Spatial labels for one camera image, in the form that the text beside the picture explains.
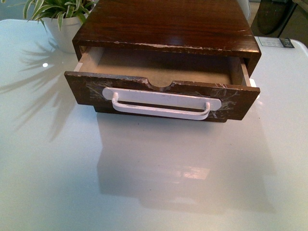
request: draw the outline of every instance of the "open drawer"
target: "open drawer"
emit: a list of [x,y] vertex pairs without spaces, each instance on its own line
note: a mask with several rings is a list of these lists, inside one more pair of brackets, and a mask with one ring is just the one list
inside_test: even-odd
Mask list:
[[88,47],[64,75],[79,104],[105,113],[241,120],[260,93],[230,56]]

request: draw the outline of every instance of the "drawer front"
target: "drawer front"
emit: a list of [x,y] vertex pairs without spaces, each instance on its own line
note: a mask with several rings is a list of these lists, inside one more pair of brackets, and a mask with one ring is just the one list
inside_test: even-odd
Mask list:
[[132,114],[114,109],[112,101],[103,96],[103,90],[107,87],[219,99],[221,107],[210,111],[204,119],[217,122],[241,120],[260,93],[259,88],[240,85],[173,81],[169,86],[160,88],[151,85],[144,77],[89,72],[65,72],[64,75],[78,104],[93,105],[97,112],[105,113]]

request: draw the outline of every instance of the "wooden top surface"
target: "wooden top surface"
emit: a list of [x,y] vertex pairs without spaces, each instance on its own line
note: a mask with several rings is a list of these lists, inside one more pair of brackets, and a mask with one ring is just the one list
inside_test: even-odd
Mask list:
[[73,43],[245,58],[260,52],[236,0],[100,0]]

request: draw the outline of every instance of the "black object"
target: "black object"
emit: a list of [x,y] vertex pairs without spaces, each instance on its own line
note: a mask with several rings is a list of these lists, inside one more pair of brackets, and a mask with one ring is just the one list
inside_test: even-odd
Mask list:
[[251,25],[255,36],[276,37],[283,32],[297,4],[292,0],[261,0]]

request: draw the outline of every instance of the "white table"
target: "white table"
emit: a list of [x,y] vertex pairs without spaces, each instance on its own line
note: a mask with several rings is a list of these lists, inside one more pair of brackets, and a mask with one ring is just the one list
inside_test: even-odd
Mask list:
[[261,95],[221,124],[98,114],[76,104],[63,72],[77,59],[42,25],[0,21],[0,41],[0,230],[308,229],[301,43],[260,46]]

